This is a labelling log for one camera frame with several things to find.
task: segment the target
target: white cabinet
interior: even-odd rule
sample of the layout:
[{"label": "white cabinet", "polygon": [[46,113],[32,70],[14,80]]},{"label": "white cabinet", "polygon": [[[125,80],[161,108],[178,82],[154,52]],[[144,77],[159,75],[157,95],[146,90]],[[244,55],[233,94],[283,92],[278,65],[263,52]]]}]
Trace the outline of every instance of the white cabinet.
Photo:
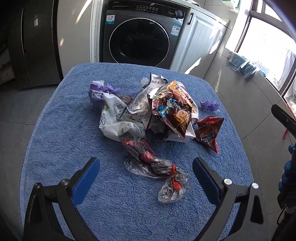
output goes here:
[{"label": "white cabinet", "polygon": [[190,9],[170,70],[203,78],[223,38],[226,27],[217,20]]}]

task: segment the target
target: blue towel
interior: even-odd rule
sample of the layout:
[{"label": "blue towel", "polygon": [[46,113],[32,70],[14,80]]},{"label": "blue towel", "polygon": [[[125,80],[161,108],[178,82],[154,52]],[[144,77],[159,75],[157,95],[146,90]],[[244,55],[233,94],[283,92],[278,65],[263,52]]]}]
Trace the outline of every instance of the blue towel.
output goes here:
[{"label": "blue towel", "polygon": [[[100,114],[92,109],[88,97],[89,85],[95,80],[104,80],[135,97],[140,80],[149,78],[150,73],[181,81],[195,103],[201,99],[218,102],[220,112],[212,114],[225,118],[217,136],[219,155],[196,141],[165,142],[162,136],[147,131],[146,140],[156,155],[170,159],[191,176],[190,192],[172,204],[157,199],[164,180],[137,176],[125,169],[123,160],[130,154],[121,143],[102,134]],[[201,119],[210,114],[199,106]],[[100,241],[194,240],[215,210],[192,171],[195,157],[202,157],[222,178],[236,184],[250,185],[253,181],[241,141],[211,86],[202,79],[155,67],[95,63],[79,65],[68,73],[42,111],[28,144],[20,180],[22,224],[34,183],[56,185],[92,156],[100,160],[100,172],[76,208]],[[228,234],[237,207],[222,237]],[[57,205],[55,209],[62,229],[71,237]]]},{"label": "blue towel", "polygon": [[257,70],[257,67],[235,52],[231,52],[227,58],[227,65],[235,71],[239,71],[245,79],[249,79]]}]

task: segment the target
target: blue gripper pad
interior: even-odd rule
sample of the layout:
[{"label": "blue gripper pad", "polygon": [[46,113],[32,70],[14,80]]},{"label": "blue gripper pad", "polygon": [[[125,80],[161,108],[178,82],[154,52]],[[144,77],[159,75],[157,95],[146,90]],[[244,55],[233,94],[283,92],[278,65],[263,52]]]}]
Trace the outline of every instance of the blue gripper pad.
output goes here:
[{"label": "blue gripper pad", "polygon": [[199,161],[198,158],[195,158],[192,163],[193,172],[198,179],[200,185],[202,186],[203,191],[207,195],[208,200],[211,204],[219,205],[221,203],[221,193],[220,188],[217,185],[217,182],[222,181],[222,178],[217,172],[210,169],[208,166],[205,166]]},{"label": "blue gripper pad", "polygon": [[92,163],[84,170],[83,174],[72,189],[72,203],[74,206],[81,204],[93,184],[98,172],[100,171],[100,162],[97,158],[91,158]]}]

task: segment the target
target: washing machine door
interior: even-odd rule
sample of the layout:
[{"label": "washing machine door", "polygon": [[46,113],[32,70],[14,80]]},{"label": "washing machine door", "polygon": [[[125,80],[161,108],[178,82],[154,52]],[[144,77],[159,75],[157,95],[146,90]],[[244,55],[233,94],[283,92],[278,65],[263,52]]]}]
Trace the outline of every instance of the washing machine door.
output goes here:
[{"label": "washing machine door", "polygon": [[157,66],[169,50],[169,37],[157,22],[133,18],[116,27],[110,37],[109,49],[117,63]]}]

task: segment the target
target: washing machine label sticker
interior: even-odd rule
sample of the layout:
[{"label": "washing machine label sticker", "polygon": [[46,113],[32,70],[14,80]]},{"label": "washing machine label sticker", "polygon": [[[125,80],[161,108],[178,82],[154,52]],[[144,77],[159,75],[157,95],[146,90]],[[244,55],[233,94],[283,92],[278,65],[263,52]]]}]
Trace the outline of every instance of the washing machine label sticker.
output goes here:
[{"label": "washing machine label sticker", "polygon": [[106,24],[114,24],[115,15],[107,15]]},{"label": "washing machine label sticker", "polygon": [[181,29],[181,25],[174,23],[174,25],[172,27],[171,35],[178,36],[179,32],[180,32],[180,29]]}]

